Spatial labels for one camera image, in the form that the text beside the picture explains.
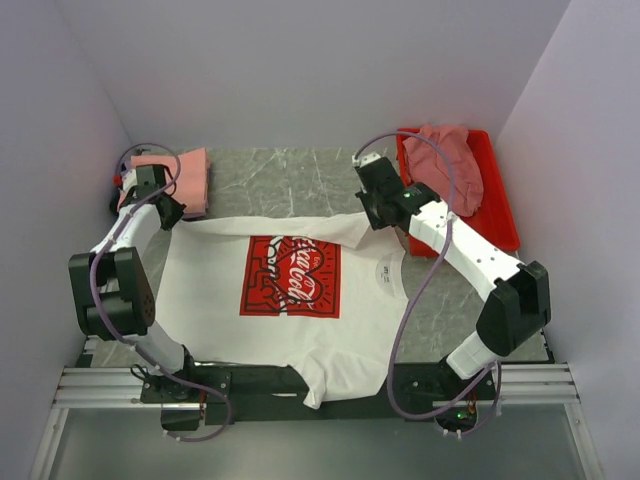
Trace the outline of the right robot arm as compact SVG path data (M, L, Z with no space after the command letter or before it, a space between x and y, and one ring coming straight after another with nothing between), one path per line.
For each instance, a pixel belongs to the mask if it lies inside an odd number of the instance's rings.
M361 182L356 197L371 227L398 227L426 244L484 301L474 332L445 357L448 368L438 377L442 393L460 399L473 388L473 376L549 323L548 272L491 244L426 185L406 186L388 158L373 153L352 164Z

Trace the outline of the white Coca-Cola t-shirt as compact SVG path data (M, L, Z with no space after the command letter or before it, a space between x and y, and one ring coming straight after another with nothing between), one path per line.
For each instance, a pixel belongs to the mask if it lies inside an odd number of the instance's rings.
M362 214L182 222L157 321L199 361L289 366L340 393L387 375L407 306L405 255Z

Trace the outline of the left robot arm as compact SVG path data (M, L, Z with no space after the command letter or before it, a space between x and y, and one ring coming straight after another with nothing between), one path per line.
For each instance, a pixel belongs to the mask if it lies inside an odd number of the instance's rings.
M200 388L188 349L156 321L156 304L140 254L159 230L169 231L185 206L167 193L176 180L165 165L136 167L117 178L125 193L117 219L104 239L68 263L81 331L117 341L145 362L133 370L176 401L193 399Z

